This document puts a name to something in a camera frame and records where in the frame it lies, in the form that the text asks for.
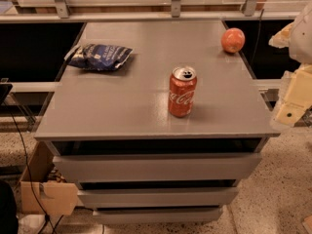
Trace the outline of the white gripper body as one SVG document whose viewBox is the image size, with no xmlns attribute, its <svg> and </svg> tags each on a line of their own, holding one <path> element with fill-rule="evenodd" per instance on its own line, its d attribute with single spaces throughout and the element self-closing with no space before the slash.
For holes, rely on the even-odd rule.
<svg viewBox="0 0 312 234">
<path fill-rule="evenodd" d="M 289 53 L 292 59 L 300 63 L 312 63 L 312 2 L 293 22 Z"/>
</svg>

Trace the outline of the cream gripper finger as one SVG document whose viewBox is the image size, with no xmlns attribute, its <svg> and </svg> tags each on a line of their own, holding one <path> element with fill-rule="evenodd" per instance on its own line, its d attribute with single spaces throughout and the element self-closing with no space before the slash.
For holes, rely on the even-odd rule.
<svg viewBox="0 0 312 234">
<path fill-rule="evenodd" d="M 274 120 L 293 126 L 312 106 L 312 65 L 301 65 L 281 78 Z"/>
<path fill-rule="evenodd" d="M 293 27 L 293 23 L 289 23 L 284 28 L 282 28 L 279 32 L 277 32 L 275 35 L 273 35 L 268 44 L 275 48 L 286 48 L 290 44 L 290 38 L 291 38 L 291 30 Z"/>
</svg>

